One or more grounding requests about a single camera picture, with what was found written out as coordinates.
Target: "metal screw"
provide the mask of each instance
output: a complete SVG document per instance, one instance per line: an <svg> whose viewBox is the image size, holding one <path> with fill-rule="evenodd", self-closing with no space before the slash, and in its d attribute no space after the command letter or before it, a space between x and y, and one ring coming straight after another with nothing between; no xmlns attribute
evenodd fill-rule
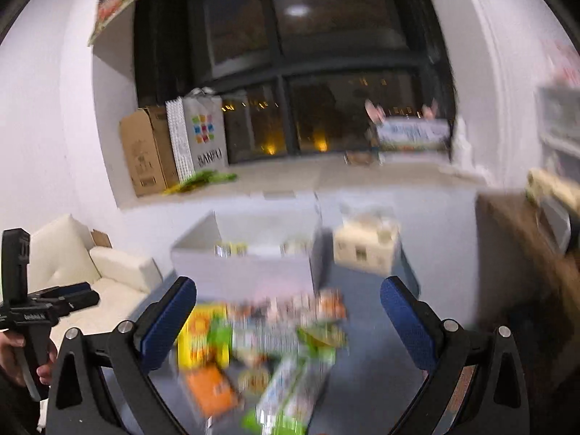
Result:
<svg viewBox="0 0 580 435"><path fill-rule="evenodd" d="M447 319L443 322L443 327L448 332L457 332L459 330L459 324L453 319Z"/></svg>
<svg viewBox="0 0 580 435"><path fill-rule="evenodd" d="M502 325L499 329L498 332L500 333L500 335L504 338L508 338L511 335L511 330L508 329L505 325Z"/></svg>
<svg viewBox="0 0 580 435"><path fill-rule="evenodd" d="M72 340L77 335L78 335L78 329L76 327L73 327L72 329L67 330L65 333L65 337L69 340Z"/></svg>
<svg viewBox="0 0 580 435"><path fill-rule="evenodd" d="M133 322L131 322L131 321L123 321L123 322L121 322L121 324L119 324L117 326L117 330L122 334L126 334L127 332L130 332L132 328L133 328Z"/></svg>

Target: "sofa cushion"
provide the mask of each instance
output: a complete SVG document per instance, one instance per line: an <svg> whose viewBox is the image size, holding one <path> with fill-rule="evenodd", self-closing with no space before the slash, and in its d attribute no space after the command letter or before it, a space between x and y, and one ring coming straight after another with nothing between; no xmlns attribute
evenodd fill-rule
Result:
<svg viewBox="0 0 580 435"><path fill-rule="evenodd" d="M101 277L86 250L82 227L66 215L30 236L28 292L81 281L93 284Z"/></svg>
<svg viewBox="0 0 580 435"><path fill-rule="evenodd" d="M103 278L114 279L144 293L150 293L162 281L152 258L106 247L93 247L89 255Z"/></svg>
<svg viewBox="0 0 580 435"><path fill-rule="evenodd" d="M101 301L95 307L73 312L60 319L59 325L50 333L57 348L60 348L65 332L71 327L78 327L85 335L112 331L147 296L146 293L109 278L99 279L92 288L99 293Z"/></svg>

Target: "colorful logo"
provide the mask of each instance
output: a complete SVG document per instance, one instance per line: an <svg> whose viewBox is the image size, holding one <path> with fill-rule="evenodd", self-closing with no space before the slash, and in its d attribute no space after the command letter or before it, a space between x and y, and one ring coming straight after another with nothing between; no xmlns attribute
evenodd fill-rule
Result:
<svg viewBox="0 0 580 435"><path fill-rule="evenodd" d="M212 124L212 117L200 114L191 119L193 123L193 130L195 132L195 140L198 144L205 144L214 140L214 125Z"/></svg>

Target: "windowsill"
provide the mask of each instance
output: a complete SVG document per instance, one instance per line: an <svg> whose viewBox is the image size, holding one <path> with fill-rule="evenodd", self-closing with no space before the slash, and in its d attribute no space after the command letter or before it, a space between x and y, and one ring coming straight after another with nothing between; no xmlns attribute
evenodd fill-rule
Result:
<svg viewBox="0 0 580 435"><path fill-rule="evenodd" d="M343 155L323 155L308 158L285 158L230 166L227 171L237 173L238 179L231 183L214 184L189 193L177 195L151 195L135 198L122 204L120 209L132 209L159 203L179 203L215 197L292 196L300 191L332 191L344 188L381 188L388 186L457 187L483 185L476 178L446 173L441 170L449 165L443 155L397 154L402 160L386 165L347 165Z"/></svg>

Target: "small box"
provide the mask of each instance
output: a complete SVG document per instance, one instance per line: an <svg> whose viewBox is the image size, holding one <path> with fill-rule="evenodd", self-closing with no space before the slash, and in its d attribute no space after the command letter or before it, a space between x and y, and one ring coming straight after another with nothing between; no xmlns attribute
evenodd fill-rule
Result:
<svg viewBox="0 0 580 435"><path fill-rule="evenodd" d="M178 184L165 108L138 109L121 120L119 131L137 196L161 193Z"/></svg>
<svg viewBox="0 0 580 435"><path fill-rule="evenodd" d="M178 276L195 281L202 299L243 302L312 294L322 274L320 222L315 204L214 211L173 246L173 266ZM283 244L297 238L310 241L309 250L283 254ZM217 256L215 245L223 242L247 244L248 253Z"/></svg>
<svg viewBox="0 0 580 435"><path fill-rule="evenodd" d="M425 120L391 116L376 128L383 151L439 150L451 137L451 127L445 119Z"/></svg>
<svg viewBox="0 0 580 435"><path fill-rule="evenodd" d="M347 222L333 234L334 261L347 268L389 276L398 234L393 221Z"/></svg>

